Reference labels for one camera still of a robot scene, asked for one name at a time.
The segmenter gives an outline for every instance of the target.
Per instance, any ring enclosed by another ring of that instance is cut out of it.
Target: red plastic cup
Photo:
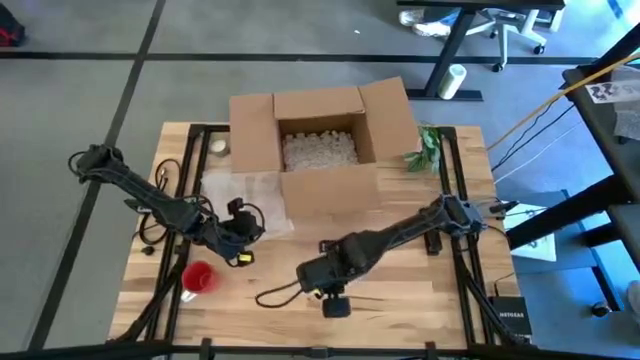
[[[213,266],[204,261],[196,261],[182,272],[184,292],[180,299],[184,302],[191,301],[199,294],[212,292],[217,285],[218,275]]]

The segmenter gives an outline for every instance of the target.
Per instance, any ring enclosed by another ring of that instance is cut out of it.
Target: wooden table
[[[182,158],[189,126],[189,123],[164,124],[153,169],[164,159]],[[456,129],[469,196],[471,199],[494,196],[480,128]],[[226,135],[214,134],[213,139]],[[219,159],[211,155],[207,159],[207,169],[229,168],[229,157]],[[187,181],[187,194],[194,171]],[[449,172],[453,182],[453,168]],[[167,190],[172,193],[178,173],[169,172],[169,176]],[[254,244],[256,263],[246,268],[230,268],[213,252],[192,246],[190,261],[205,260],[212,264],[221,274],[222,284],[217,292],[180,305],[175,343],[197,345],[203,337],[210,337],[216,345],[229,346],[420,349],[426,341],[435,341],[439,348],[466,348],[446,235],[439,256],[427,257],[422,240],[409,242],[388,252],[369,274],[349,284],[346,294],[351,298],[353,312],[348,318],[324,319],[321,302],[313,296],[303,295],[282,309],[263,309],[254,303],[255,294],[294,280],[296,266],[318,256],[318,241],[337,239],[351,231],[384,228],[415,214],[419,207],[435,199],[441,188],[437,175],[407,173],[401,158],[378,164],[378,185],[381,210],[294,220],[293,232]],[[490,223],[502,228],[497,221]],[[132,243],[110,336],[121,334],[153,294],[161,251],[145,256],[140,252],[143,246],[138,239]],[[481,234],[479,252],[485,285],[491,294],[493,282],[514,271],[509,246],[500,233],[487,230]],[[519,294],[515,276],[501,280],[499,289],[501,295]],[[275,303],[290,295],[285,291],[264,301]],[[471,303],[476,337],[482,339],[479,311],[475,301]],[[163,316],[159,335],[164,333]]]

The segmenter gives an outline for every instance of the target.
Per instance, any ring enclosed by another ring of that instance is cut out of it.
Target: paper
[[[542,206],[519,204],[507,213],[504,219],[504,227],[506,230],[510,230],[544,210],[546,208]],[[556,261],[555,237],[552,233],[527,245],[522,245],[517,249],[511,250],[511,255],[544,261]]]
[[[596,104],[638,101],[640,100],[640,80],[620,80],[585,85],[587,92]]]

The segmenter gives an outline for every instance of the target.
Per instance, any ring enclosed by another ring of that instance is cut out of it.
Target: green plant
[[[420,151],[404,154],[404,159],[409,163],[409,172],[419,172],[431,164],[431,172],[437,173],[440,169],[440,134],[438,129],[432,126],[418,126],[420,133]]]

